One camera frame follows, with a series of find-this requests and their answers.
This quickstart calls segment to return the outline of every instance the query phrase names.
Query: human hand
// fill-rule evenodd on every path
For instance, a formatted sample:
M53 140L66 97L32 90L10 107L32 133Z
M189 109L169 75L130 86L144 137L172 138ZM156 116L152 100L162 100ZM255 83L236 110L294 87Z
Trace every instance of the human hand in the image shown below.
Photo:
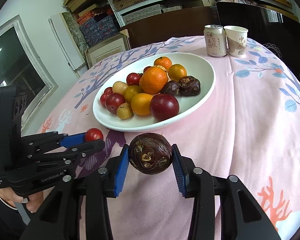
M18 196L10 187L0 188L0 198L12 207L16 207L13 202L22 203L23 201L23 197ZM26 207L31 213L34 213L43 202L43 191L32 194L28 198L29 201L26 204Z

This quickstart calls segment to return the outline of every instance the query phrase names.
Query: paper cup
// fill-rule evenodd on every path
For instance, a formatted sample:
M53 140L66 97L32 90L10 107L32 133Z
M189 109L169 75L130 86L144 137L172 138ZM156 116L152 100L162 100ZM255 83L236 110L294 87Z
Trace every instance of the paper cup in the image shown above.
M239 26L225 26L229 54L234 57L245 57L248 29Z

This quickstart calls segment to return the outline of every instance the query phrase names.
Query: pink fabric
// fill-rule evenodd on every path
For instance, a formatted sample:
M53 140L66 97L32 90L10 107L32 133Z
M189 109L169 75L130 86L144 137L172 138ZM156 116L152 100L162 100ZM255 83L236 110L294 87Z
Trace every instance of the pink fabric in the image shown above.
M203 36L172 38L106 58L64 96L39 132L101 129L106 148L82 159L76 170L79 177L90 174L137 135L109 131L96 121L92 103L98 89L142 57L176 51L207 59L215 69L216 86L190 116L154 132L176 143L183 156L210 174L237 175L280 237L290 239L300 226L300 84L277 56L251 39L243 59L207 56ZM152 176L129 166L122 193L108 199L108 206L114 239L187 239L193 200L179 193L172 166ZM219 208L217 199L215 239L220 239ZM83 205L81 239L85 239L84 218Z

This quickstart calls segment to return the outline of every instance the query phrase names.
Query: beverage can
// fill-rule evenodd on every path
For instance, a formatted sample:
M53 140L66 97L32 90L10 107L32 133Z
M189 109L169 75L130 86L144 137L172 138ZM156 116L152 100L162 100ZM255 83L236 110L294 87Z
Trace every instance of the beverage can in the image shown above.
M227 55L226 32L221 25L206 25L203 33L209 56L223 57Z

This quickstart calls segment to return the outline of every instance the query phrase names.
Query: cup rim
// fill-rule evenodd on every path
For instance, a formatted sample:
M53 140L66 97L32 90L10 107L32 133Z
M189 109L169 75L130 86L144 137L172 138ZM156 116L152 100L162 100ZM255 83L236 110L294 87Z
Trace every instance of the cup rim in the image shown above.
M223 27L225 30L235 31L235 32L248 32L249 30L244 27L235 26L235 25L227 25Z

